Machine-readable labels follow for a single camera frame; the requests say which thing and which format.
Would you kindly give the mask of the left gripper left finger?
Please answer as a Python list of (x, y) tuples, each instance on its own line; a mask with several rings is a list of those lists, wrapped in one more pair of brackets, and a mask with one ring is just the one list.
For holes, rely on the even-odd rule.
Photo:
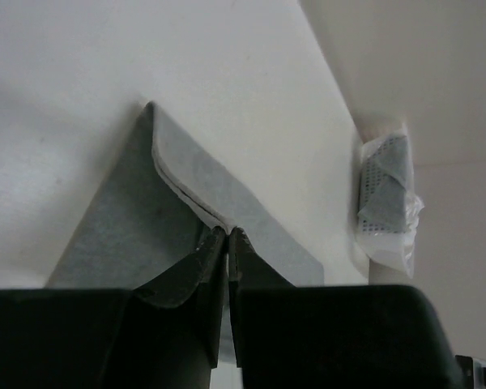
[(207, 388), (217, 366), (226, 232), (213, 228), (168, 270), (137, 288), (127, 310), (129, 388)]

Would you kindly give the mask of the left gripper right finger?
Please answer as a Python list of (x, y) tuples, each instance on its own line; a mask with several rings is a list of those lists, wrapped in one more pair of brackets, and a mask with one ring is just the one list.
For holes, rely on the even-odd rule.
[(290, 300), (297, 289), (257, 254), (241, 228), (230, 233), (228, 255), (232, 334), (244, 387), (304, 387), (308, 327)]

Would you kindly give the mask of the grey cloth over basket rim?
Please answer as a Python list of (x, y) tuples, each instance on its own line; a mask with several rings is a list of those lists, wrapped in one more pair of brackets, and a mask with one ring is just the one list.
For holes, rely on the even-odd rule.
[(358, 216), (368, 229), (406, 231), (407, 180), (406, 135), (391, 134), (364, 145)]

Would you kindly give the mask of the white plastic laundry basket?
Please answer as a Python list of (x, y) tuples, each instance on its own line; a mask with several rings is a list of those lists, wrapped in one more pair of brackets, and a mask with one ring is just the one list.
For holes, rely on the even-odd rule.
[(411, 140), (404, 121), (384, 115), (358, 121), (361, 148), (356, 239), (373, 262), (414, 275), (419, 214)]

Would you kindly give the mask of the grey tank top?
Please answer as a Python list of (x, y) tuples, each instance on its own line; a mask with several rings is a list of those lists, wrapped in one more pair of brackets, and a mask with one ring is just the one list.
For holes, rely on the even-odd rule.
[[(228, 241), (235, 228), (245, 231), (257, 254), (292, 284), (296, 270), (322, 275), (316, 262), (241, 184), (236, 184), (236, 219), (224, 220), (204, 209), (188, 206), (188, 198), (175, 193), (155, 160), (153, 139), (175, 134), (177, 127), (153, 104), (141, 112), (126, 146), (107, 181), (92, 200), (62, 259), (49, 279), (52, 288), (124, 288), (131, 292), (155, 279), (194, 251), (215, 227), (226, 232), (224, 244), (224, 303), (219, 355), (236, 351), (229, 297)], [(290, 300), (308, 327), (304, 365), (324, 356), (316, 306), (320, 293), (297, 288)], [(120, 323), (111, 366), (127, 369), (127, 304)]]

